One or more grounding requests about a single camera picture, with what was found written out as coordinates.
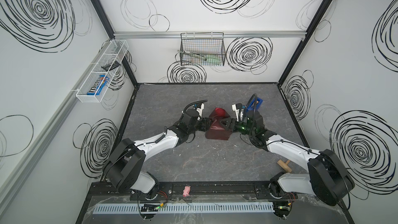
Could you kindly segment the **red wrapping paper sheet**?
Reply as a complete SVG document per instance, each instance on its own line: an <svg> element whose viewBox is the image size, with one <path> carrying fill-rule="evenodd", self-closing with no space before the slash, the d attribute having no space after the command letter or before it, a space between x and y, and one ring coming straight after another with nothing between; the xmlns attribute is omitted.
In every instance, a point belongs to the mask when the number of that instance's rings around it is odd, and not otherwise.
<svg viewBox="0 0 398 224"><path fill-rule="evenodd" d="M205 132L206 139L227 141L230 138L232 132L222 132L220 129L219 121L224 118L230 117L231 116L227 113L226 110L222 108L215 108L208 117L210 126Z"/></svg>

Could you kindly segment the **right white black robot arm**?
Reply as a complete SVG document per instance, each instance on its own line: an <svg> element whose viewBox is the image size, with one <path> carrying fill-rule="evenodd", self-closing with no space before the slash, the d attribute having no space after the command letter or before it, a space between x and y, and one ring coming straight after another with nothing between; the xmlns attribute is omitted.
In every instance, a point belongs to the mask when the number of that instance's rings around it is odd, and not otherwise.
<svg viewBox="0 0 398 224"><path fill-rule="evenodd" d="M280 155L306 171L304 174L284 171L275 175L269 182L272 196L280 199L288 193L307 194L329 206L336 206L349 196L355 183L337 154L330 149L310 149L267 129L257 110L258 102L257 95L253 94L247 105L233 105L237 116L222 117L219 126L229 134L248 136L254 147Z"/></svg>

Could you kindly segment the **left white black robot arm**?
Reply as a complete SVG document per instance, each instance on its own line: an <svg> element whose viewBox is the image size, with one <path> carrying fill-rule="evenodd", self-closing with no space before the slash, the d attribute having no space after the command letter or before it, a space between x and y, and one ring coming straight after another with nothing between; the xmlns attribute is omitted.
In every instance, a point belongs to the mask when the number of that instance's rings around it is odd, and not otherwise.
<svg viewBox="0 0 398 224"><path fill-rule="evenodd" d="M105 178L118 192L128 190L141 192L148 200L157 197L159 181L150 173L144 172L144 163L153 156L186 143L196 132L209 128L208 118L202 117L207 100L188 104L181 117L160 134L147 139L132 141L126 138L112 151L102 167Z"/></svg>

